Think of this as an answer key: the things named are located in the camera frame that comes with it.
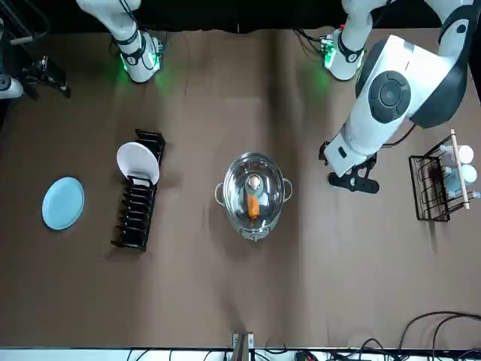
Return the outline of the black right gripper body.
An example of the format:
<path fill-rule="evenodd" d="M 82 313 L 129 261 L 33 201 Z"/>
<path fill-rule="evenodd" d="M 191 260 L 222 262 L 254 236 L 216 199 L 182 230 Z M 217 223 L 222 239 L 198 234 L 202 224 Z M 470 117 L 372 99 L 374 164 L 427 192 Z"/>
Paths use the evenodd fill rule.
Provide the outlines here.
<path fill-rule="evenodd" d="M 48 57 L 43 56 L 40 60 L 31 62 L 22 67 L 21 74 L 27 81 L 46 81 L 50 76 L 47 71 Z"/>

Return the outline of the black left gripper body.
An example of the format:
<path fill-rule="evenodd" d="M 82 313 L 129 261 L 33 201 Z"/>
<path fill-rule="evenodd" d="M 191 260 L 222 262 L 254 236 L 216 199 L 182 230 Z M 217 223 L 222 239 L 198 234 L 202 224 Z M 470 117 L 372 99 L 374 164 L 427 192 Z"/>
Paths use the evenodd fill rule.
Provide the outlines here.
<path fill-rule="evenodd" d="M 357 165 L 354 170 L 359 177 L 368 177 L 377 164 L 377 153 L 369 156 L 363 163 Z"/>

